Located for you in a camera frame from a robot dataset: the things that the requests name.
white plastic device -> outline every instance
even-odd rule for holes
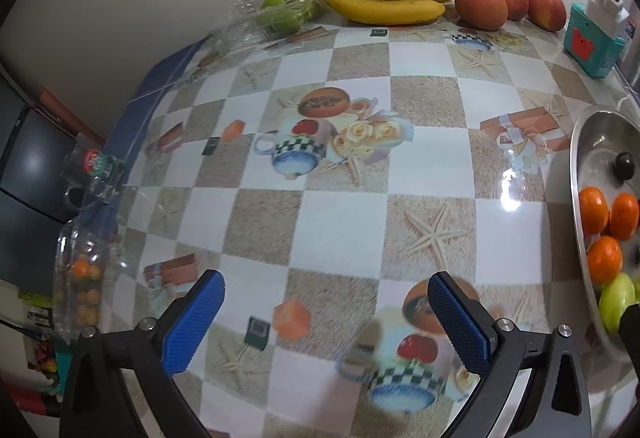
[[[584,14],[610,39],[619,37],[625,29],[629,12],[622,0],[587,0]]]

screw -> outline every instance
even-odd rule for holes
[[[146,332],[156,327],[156,320],[153,317],[145,317],[138,323],[138,328]]]
[[[81,334],[85,339],[90,339],[96,334],[97,330],[98,328],[95,326],[86,326],[82,329]]]
[[[558,326],[558,333],[562,335],[564,338],[571,337],[571,328],[566,324],[561,324]]]
[[[515,327],[512,321],[509,319],[498,319],[498,328],[504,332],[510,332]]]

teal toy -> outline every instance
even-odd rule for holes
[[[66,377],[69,375],[71,358],[74,354],[74,344],[67,345],[62,339],[56,339],[54,344],[56,362],[58,363],[58,376],[60,377],[60,392],[65,392]]]
[[[607,76],[624,47],[622,37],[611,39],[584,14],[584,4],[571,5],[564,49],[589,76]]]

teapot print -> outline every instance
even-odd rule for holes
[[[332,145],[335,128],[327,119],[307,118],[294,109],[283,111],[278,117],[277,131],[258,134],[254,140],[254,152],[270,155],[273,169],[287,179],[309,174],[322,158],[342,163]],[[269,148],[258,145],[270,142]]]

table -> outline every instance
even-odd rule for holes
[[[608,436],[637,380],[588,336],[568,140],[590,104],[638,121],[634,100],[613,73],[588,77],[562,51],[564,32],[527,20],[491,33],[457,26],[454,12],[373,35],[331,13],[318,25],[327,32],[314,39],[209,65],[203,41],[148,75],[106,147],[132,168],[119,206],[98,216],[116,218],[125,264],[105,286],[101,328],[156,313],[166,299],[150,299],[144,267],[193,254],[227,288],[188,370],[174,377],[207,428],[232,437],[439,436],[473,380],[420,300],[424,281],[444,269],[495,317],[543,332],[572,327],[594,436]],[[197,78],[181,77],[199,62]],[[306,96],[322,87],[342,91],[321,93],[324,102]],[[333,106],[338,116],[328,115]],[[242,134],[220,139],[237,120]],[[154,152],[180,124],[181,145]],[[275,136],[260,134],[273,131],[293,160],[263,154]],[[418,394],[369,394],[348,368],[339,372],[336,358],[357,345],[398,378],[412,367]],[[142,397],[134,402],[154,428]]]

